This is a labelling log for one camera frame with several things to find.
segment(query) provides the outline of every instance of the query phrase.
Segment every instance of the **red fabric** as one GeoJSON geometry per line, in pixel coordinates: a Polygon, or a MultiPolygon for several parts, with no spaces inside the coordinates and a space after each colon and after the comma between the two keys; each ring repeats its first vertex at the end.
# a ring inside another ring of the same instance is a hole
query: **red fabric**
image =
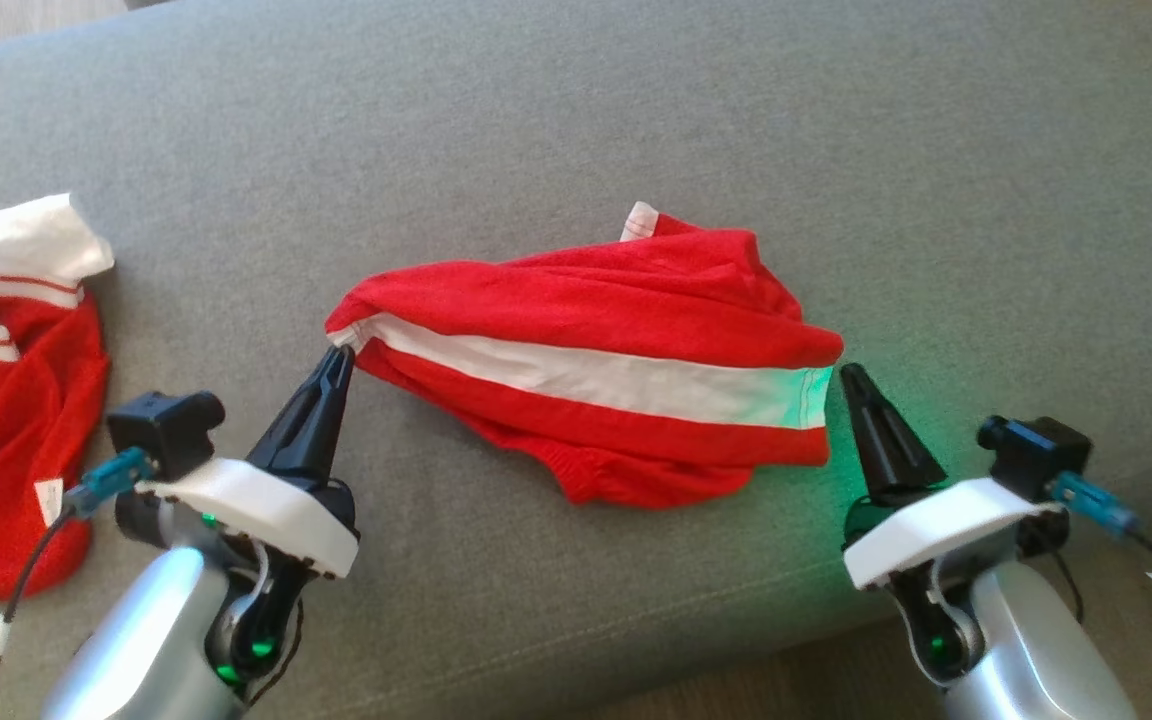
{"type": "MultiPolygon", "coordinates": [[[[20,359],[0,361],[0,600],[46,526],[35,484],[76,482],[83,446],[100,419],[109,357],[92,300],[63,309],[0,297],[0,324],[20,359]]],[[[26,593],[69,577],[88,552],[90,529],[73,521],[52,539],[26,593]]]]}
{"type": "MultiPolygon", "coordinates": [[[[445,336],[486,336],[726,367],[823,367],[838,334],[803,323],[756,237],[660,215],[653,237],[499,265],[396,270],[353,288],[328,333],[389,313],[445,336]]],[[[662,509],[729,495],[764,464],[821,465],[824,429],[717,425],[630,414],[467,377],[371,340],[357,365],[553,470],[573,502],[662,509]]]]}

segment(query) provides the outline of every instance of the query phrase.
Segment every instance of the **gray couch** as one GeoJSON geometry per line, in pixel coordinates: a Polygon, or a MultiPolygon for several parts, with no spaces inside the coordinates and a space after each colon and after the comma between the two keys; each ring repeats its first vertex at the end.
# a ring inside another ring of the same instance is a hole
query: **gray couch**
{"type": "MultiPolygon", "coordinates": [[[[358,279],[613,240],[649,200],[758,232],[952,475],[984,415],[1056,415],[1152,515],[1152,3],[182,0],[0,44],[0,209],[67,190],[118,255],[109,401],[211,388],[225,454],[358,279]]],[[[872,617],[839,400],[828,468],[635,511],[359,376],[357,564],[252,717],[545,717],[872,617]]],[[[150,558],[101,520],[24,602],[8,717],[150,558]]]]}

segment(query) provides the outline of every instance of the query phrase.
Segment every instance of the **wooden floor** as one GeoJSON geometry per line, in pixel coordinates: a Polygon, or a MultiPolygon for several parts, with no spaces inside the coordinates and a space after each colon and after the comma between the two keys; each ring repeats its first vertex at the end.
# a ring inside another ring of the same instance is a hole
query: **wooden floor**
{"type": "MultiPolygon", "coordinates": [[[[0,0],[0,38],[127,12],[122,0],[0,0]]],[[[1075,566],[1087,598],[1087,634],[1152,720],[1152,584],[1138,553],[1106,543],[1075,566]]],[[[940,717],[896,621],[685,680],[568,720],[759,720],[940,717]]]]}

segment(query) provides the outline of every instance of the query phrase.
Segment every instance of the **robotic arm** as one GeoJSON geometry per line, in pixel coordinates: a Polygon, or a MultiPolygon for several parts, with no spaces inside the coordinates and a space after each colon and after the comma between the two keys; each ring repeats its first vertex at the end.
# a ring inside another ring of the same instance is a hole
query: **robotic arm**
{"type": "Polygon", "coordinates": [[[44,719],[237,719],[282,674],[302,589],[346,577],[358,551],[353,493],[329,477],[351,374],[353,351],[332,348],[247,460],[212,457],[223,408],[211,393],[149,393],[109,415],[119,456],[67,503],[90,515],[131,487],[119,529],[165,552],[74,657],[44,719]]]}
{"type": "Polygon", "coordinates": [[[977,438],[996,454],[991,477],[937,487],[945,470],[864,367],[841,376],[869,491],[847,513],[847,573],[896,601],[947,715],[1135,720],[1081,619],[1020,561],[1068,538],[1069,515],[1053,498],[1085,495],[1078,473],[1091,441],[1052,418],[991,418],[977,438]]]}

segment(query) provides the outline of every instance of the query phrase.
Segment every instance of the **red garment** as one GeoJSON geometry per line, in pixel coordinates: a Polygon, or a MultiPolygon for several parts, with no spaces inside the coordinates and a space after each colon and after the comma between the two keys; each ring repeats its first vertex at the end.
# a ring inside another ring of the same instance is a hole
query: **red garment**
{"type": "MultiPolygon", "coordinates": [[[[0,211],[0,600],[47,526],[40,492],[58,509],[104,406],[109,357],[78,279],[108,266],[109,248],[76,219],[68,196],[0,211]],[[59,241],[50,236],[58,227],[59,241]]],[[[89,536],[86,523],[61,530],[26,593],[69,577],[89,536]]]]}
{"type": "Polygon", "coordinates": [[[838,334],[755,234],[635,206],[620,243],[396,270],[326,323],[357,364],[553,470],[573,502],[672,507],[828,460],[838,334]]]}

